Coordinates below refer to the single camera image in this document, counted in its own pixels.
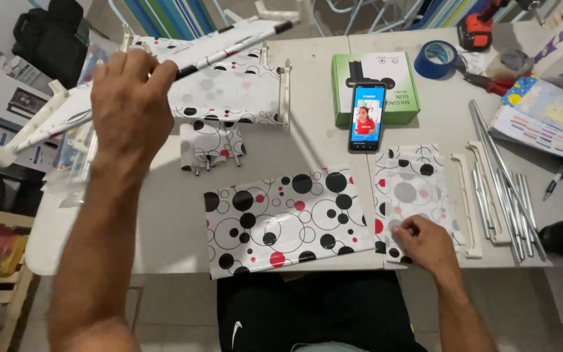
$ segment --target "smartphone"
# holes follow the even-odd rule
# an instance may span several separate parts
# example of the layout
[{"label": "smartphone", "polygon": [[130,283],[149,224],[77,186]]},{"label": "smartphone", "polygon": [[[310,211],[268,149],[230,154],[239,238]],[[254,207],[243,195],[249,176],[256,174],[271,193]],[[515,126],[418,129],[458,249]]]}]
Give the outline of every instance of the smartphone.
[{"label": "smartphone", "polygon": [[376,152],[381,137],[386,84],[356,83],[349,128],[349,152]]}]

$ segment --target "red shirt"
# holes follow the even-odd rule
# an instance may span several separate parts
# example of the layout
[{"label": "red shirt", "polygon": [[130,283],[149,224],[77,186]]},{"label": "red shirt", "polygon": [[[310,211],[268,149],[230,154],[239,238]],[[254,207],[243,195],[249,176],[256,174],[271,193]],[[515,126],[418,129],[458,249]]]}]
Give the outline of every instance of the red shirt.
[{"label": "red shirt", "polygon": [[355,129],[357,129],[357,134],[368,135],[368,132],[375,128],[375,122],[373,120],[367,119],[366,122],[362,123],[359,119],[355,123]]}]

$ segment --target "pliers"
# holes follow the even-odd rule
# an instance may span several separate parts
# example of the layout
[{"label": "pliers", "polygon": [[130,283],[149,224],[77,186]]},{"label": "pliers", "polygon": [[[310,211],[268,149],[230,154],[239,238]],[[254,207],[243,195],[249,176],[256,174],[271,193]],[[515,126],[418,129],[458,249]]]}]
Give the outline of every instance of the pliers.
[{"label": "pliers", "polygon": [[510,78],[489,78],[472,73],[465,73],[464,80],[485,89],[488,93],[495,93],[500,96],[507,94],[507,91],[516,83],[515,80]]}]

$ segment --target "nike logo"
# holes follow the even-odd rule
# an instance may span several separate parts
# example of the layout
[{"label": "nike logo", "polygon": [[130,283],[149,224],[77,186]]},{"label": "nike logo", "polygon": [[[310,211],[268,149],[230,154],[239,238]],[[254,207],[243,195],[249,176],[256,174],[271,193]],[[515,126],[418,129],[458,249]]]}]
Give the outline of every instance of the nike logo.
[{"label": "nike logo", "polygon": [[234,334],[231,335],[231,349],[234,349],[234,338],[236,337],[236,331],[238,331],[238,328],[242,328],[242,324],[240,324],[239,321],[234,324]]}]

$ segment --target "white table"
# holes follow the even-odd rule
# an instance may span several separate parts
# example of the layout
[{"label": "white table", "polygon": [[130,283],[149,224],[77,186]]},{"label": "white table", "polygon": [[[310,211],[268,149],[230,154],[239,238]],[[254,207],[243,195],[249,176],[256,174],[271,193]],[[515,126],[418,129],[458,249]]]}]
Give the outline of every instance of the white table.
[{"label": "white table", "polygon": [[[496,45],[507,45],[514,38],[532,54],[544,37],[544,29],[535,22],[500,24],[494,27]],[[203,192],[254,180],[268,179],[291,172],[317,170],[323,167],[349,164],[356,182],[368,230],[374,228],[374,208],[371,183],[374,155],[349,154],[348,130],[333,126],[331,91],[331,59],[337,53],[407,51],[413,60],[421,45],[433,39],[457,44],[455,29],[432,29],[385,33],[379,35],[319,37],[269,42],[270,65],[283,66],[290,59],[291,89],[290,132],[280,128],[241,125],[247,155],[238,168],[229,162],[213,172],[202,172],[199,177],[180,170],[180,136],[176,126],[167,143],[153,160],[152,171],[141,191],[137,222],[137,252],[135,273],[208,272],[207,235]],[[383,145],[414,145],[439,143],[441,154],[462,153],[472,165],[474,156],[465,148],[468,140],[477,140],[468,110],[470,99],[477,100],[487,121],[496,112],[498,96],[474,88],[461,79],[459,73],[448,80],[428,80],[414,73],[421,112],[407,126],[388,126],[383,134]],[[458,126],[458,134],[451,133]],[[541,202],[543,189],[556,171],[557,161],[542,153],[512,143],[502,143],[506,163],[516,172],[528,175],[534,201],[534,212],[539,226],[563,220],[563,182],[551,200]],[[459,189],[457,167],[446,167],[447,185],[458,220],[464,224],[464,208]],[[59,209],[61,199],[45,193],[36,215],[26,249],[30,269],[39,275],[55,273],[59,253],[75,219],[76,209]],[[463,268],[515,267],[507,246],[494,247],[482,240],[484,257],[468,260],[458,255]],[[551,266],[539,259],[527,259],[525,266]],[[372,251],[331,257],[313,262],[295,264],[279,271],[310,271],[337,269],[383,268],[383,256]],[[387,263],[389,269],[404,266]]]}]

